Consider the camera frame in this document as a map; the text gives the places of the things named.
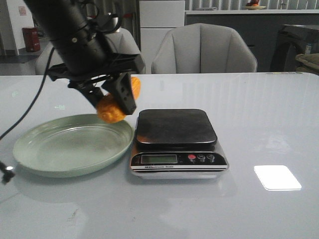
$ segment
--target kitchen scale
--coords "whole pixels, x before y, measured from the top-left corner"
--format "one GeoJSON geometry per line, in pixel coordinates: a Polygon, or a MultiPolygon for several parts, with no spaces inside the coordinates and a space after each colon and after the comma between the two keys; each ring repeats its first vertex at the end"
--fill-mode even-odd
{"type": "Polygon", "coordinates": [[[143,179],[216,178],[227,159],[207,114],[198,109],[141,111],[130,160],[143,179]]]}

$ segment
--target glossy table surface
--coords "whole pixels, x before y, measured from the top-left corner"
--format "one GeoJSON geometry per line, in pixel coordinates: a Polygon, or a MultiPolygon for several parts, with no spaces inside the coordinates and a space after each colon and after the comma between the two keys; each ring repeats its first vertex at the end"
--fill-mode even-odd
{"type": "MultiPolygon", "coordinates": [[[[0,185],[0,238],[319,238],[318,76],[138,77],[138,108],[126,121],[135,126],[144,109],[202,109],[229,170],[217,180],[143,180],[129,172],[128,151],[84,176],[29,173],[12,155],[24,132],[48,120],[95,112],[66,80],[48,79],[27,117],[0,142],[0,160],[16,171],[11,182],[0,185]]],[[[40,81],[40,76],[0,77],[0,133],[25,111],[40,81]]]]}

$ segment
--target red container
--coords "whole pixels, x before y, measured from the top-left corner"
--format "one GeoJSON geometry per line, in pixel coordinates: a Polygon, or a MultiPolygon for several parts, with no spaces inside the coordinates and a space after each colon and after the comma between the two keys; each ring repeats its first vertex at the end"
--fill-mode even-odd
{"type": "Polygon", "coordinates": [[[22,28],[25,49],[27,52],[35,52],[40,50],[40,42],[36,27],[22,28]]]}

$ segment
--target chair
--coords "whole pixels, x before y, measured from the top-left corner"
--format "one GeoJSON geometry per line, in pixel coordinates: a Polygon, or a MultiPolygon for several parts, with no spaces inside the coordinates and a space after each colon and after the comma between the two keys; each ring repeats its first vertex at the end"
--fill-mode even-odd
{"type": "Polygon", "coordinates": [[[164,37],[153,74],[255,72],[257,60],[238,32],[204,23],[182,26],[164,37]]]}
{"type": "MultiPolygon", "coordinates": [[[[119,30],[120,30],[119,32],[114,32],[114,33],[106,35],[106,38],[108,40],[108,43],[111,49],[117,53],[140,54],[141,52],[139,50],[139,47],[136,45],[136,42],[133,36],[131,35],[131,33],[124,28],[120,28],[119,30]]],[[[45,66],[47,64],[47,60],[49,58],[49,54],[52,47],[53,46],[51,42],[49,42],[48,45],[43,50],[43,52],[41,53],[41,55],[38,57],[35,63],[36,75],[44,74],[45,66]]],[[[56,51],[54,51],[51,58],[50,66],[61,64],[61,63],[63,63],[61,57],[56,51]]]]}

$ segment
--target green plate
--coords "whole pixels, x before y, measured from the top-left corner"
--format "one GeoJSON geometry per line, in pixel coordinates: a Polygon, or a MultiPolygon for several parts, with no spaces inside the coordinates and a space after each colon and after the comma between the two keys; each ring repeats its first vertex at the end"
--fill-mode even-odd
{"type": "Polygon", "coordinates": [[[126,122],[108,124],[96,115],[76,115],[43,123],[20,137],[15,159],[30,172],[55,178],[100,170],[123,156],[134,137],[126,122]]]}

